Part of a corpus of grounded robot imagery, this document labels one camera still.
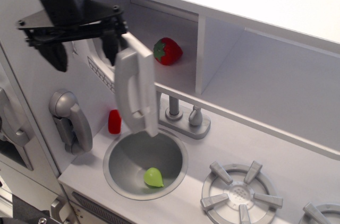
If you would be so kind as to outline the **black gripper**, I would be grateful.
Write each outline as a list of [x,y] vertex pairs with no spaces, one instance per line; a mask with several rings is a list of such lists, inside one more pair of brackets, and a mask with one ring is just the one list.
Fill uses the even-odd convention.
[[17,27],[26,34],[29,46],[55,69],[67,71],[67,54],[62,43],[100,38],[105,57],[115,66],[124,49],[128,29],[119,6],[93,0],[40,0],[44,9],[20,19]]

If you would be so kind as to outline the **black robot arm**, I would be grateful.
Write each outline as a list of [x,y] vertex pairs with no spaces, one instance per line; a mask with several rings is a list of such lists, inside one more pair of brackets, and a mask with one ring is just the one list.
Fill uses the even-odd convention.
[[65,42],[100,38],[105,58],[115,64],[116,55],[126,47],[122,35],[127,25],[119,6],[93,0],[40,0],[44,10],[17,22],[34,47],[57,70],[66,72]]

